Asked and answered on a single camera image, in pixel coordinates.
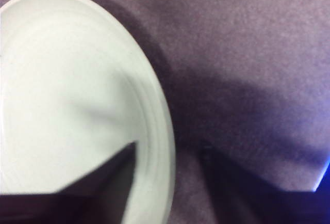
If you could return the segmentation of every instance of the plate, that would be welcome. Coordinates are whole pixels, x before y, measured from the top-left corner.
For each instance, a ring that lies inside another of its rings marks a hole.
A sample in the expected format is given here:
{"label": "plate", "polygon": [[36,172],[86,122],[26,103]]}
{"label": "plate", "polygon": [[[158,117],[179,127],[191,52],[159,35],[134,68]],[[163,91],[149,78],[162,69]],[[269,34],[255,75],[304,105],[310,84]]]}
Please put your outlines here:
{"label": "plate", "polygon": [[90,0],[11,0],[1,52],[1,193],[54,193],[137,140],[123,223],[165,223],[172,123],[128,31]]}

